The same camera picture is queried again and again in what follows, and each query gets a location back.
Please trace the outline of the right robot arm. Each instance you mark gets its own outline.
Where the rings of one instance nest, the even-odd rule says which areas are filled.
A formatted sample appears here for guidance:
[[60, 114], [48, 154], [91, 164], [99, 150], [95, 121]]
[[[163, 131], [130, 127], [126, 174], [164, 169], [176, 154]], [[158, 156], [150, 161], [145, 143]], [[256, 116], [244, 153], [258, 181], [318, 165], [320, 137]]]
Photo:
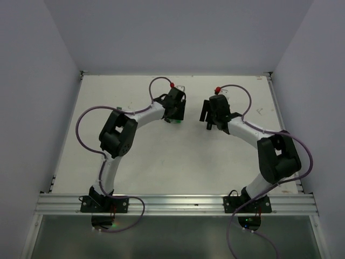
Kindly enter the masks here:
[[259, 174], [236, 198], [236, 206], [247, 212], [259, 206], [260, 193], [301, 169], [295, 144], [286, 131], [266, 133], [257, 126], [247, 125], [240, 113], [230, 111], [228, 100], [222, 94], [204, 101], [200, 121], [207, 123], [207, 130], [215, 125], [220, 131], [244, 140], [257, 150]]

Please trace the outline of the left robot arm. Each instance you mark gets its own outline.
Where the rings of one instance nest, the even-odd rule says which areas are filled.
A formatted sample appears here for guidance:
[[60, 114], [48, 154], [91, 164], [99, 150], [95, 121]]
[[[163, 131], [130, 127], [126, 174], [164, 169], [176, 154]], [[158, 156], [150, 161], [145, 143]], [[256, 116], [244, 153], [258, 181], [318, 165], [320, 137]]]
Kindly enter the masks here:
[[136, 131], [156, 120], [183, 120], [186, 105], [185, 89], [172, 87], [145, 109], [135, 112], [113, 111], [100, 132], [100, 148], [105, 153], [98, 179], [89, 190], [93, 206], [100, 212], [111, 208], [114, 179], [121, 159], [130, 151]]

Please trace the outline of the green black highlighter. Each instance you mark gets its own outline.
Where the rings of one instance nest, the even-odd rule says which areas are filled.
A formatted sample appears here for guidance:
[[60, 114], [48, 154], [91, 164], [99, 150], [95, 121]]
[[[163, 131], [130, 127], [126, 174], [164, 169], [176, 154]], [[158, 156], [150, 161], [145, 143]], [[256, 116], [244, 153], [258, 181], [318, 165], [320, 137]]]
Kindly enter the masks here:
[[212, 130], [212, 127], [213, 127], [213, 123], [208, 122], [208, 123], [206, 124], [206, 129], [207, 129], [207, 130]]

